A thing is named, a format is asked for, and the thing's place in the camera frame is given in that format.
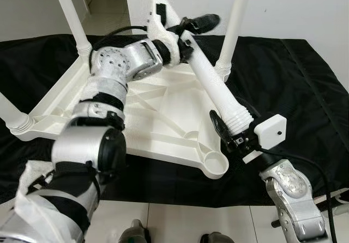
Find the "white plastic table leg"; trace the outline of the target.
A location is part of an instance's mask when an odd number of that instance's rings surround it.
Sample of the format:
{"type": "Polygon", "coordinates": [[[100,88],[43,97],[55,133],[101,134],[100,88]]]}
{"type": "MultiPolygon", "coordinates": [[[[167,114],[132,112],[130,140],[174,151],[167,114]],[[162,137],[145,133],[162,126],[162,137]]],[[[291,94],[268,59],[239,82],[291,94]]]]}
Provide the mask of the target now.
{"type": "MultiPolygon", "coordinates": [[[[154,2],[164,2],[168,5],[168,27],[176,26],[182,21],[167,0],[152,0],[152,4],[154,4],[154,2]]],[[[227,88],[224,81],[222,81],[216,71],[214,71],[209,59],[207,59],[195,41],[192,32],[185,31],[184,34],[182,34],[182,39],[189,39],[192,41],[194,51],[190,56],[188,64],[216,107],[219,116],[229,128],[230,133],[232,135],[237,135],[238,133],[246,131],[252,121],[254,121],[251,113],[234,98],[234,95],[227,88]]]]}
{"type": "Polygon", "coordinates": [[[5,125],[13,135],[21,135],[35,124],[32,117],[20,111],[2,93],[0,93],[0,118],[5,121],[5,125]]]}
{"type": "Polygon", "coordinates": [[[220,49],[219,59],[214,67],[216,73],[224,82],[227,81],[232,71],[232,56],[242,29],[248,1],[249,0],[234,0],[230,9],[230,18],[225,31],[224,43],[220,49]]]}
{"type": "Polygon", "coordinates": [[[68,26],[72,31],[73,38],[76,41],[76,49],[81,57],[88,56],[92,51],[92,44],[87,39],[87,36],[82,26],[80,17],[75,9],[72,0],[58,0],[62,7],[68,26]]]}

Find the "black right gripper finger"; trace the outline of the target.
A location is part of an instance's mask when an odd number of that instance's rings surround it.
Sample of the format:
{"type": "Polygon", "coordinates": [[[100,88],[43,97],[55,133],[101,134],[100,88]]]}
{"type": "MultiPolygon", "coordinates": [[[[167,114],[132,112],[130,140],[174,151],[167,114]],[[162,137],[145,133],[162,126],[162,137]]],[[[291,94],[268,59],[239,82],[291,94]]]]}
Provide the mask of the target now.
{"type": "Polygon", "coordinates": [[[248,109],[248,111],[252,114],[252,118],[254,118],[254,120],[257,120],[261,117],[259,111],[246,100],[242,100],[241,104],[248,109]]]}
{"type": "Polygon", "coordinates": [[[220,140],[224,145],[230,145],[232,141],[232,134],[230,133],[229,128],[224,123],[222,118],[219,116],[217,111],[211,111],[211,121],[214,127],[214,130],[220,137],[220,140]]]}

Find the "white metal frame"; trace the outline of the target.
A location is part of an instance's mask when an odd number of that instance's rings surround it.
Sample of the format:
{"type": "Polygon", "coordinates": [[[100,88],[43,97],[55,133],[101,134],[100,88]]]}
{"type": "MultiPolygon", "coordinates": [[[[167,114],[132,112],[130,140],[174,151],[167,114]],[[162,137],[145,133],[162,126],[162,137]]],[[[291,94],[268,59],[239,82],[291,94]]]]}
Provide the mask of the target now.
{"type": "Polygon", "coordinates": [[[326,198],[323,198],[319,203],[316,204],[317,208],[320,211],[326,211],[331,206],[332,208],[336,208],[337,206],[348,205],[349,201],[347,198],[349,197],[349,191],[344,191],[343,193],[337,194],[336,196],[332,196],[332,200],[328,201],[326,198]]]}

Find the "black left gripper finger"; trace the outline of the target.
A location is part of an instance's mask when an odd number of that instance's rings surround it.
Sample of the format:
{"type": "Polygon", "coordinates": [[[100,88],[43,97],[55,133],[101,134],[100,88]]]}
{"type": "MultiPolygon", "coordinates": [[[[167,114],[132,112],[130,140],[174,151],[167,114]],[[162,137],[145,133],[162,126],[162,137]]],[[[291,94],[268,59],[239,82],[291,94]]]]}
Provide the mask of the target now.
{"type": "Polygon", "coordinates": [[[192,55],[192,52],[194,51],[194,48],[192,47],[192,41],[189,39],[178,39],[178,49],[179,49],[179,63],[189,63],[190,56],[192,55]]]}
{"type": "Polygon", "coordinates": [[[210,32],[220,24],[220,16],[217,14],[204,14],[202,16],[187,19],[185,29],[194,34],[210,32]]]}

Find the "grey robot right leg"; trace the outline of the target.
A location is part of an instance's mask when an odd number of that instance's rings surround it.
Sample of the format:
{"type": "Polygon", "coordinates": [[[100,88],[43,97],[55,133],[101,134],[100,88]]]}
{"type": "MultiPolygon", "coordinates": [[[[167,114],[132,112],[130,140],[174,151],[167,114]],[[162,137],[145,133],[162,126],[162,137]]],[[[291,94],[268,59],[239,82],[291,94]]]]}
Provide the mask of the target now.
{"type": "Polygon", "coordinates": [[[232,238],[220,232],[211,232],[203,234],[199,243],[235,243],[232,238]]]}

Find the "black table cloth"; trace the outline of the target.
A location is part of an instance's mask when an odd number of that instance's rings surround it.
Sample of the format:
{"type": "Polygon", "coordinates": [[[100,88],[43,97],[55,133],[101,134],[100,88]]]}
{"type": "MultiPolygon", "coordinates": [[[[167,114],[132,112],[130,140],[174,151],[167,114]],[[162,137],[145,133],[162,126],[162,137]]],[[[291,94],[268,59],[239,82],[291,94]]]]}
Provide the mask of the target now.
{"type": "MultiPolygon", "coordinates": [[[[29,113],[78,57],[70,34],[0,42],[0,93],[29,113]]],[[[334,189],[347,187],[349,96],[327,62],[301,39],[240,37],[227,86],[259,113],[282,114],[288,134],[281,150],[312,183],[315,196],[325,185],[321,166],[334,189]]],[[[270,205],[263,181],[241,159],[217,180],[196,168],[127,156],[127,168],[106,188],[103,200],[165,205],[270,205]]]]}

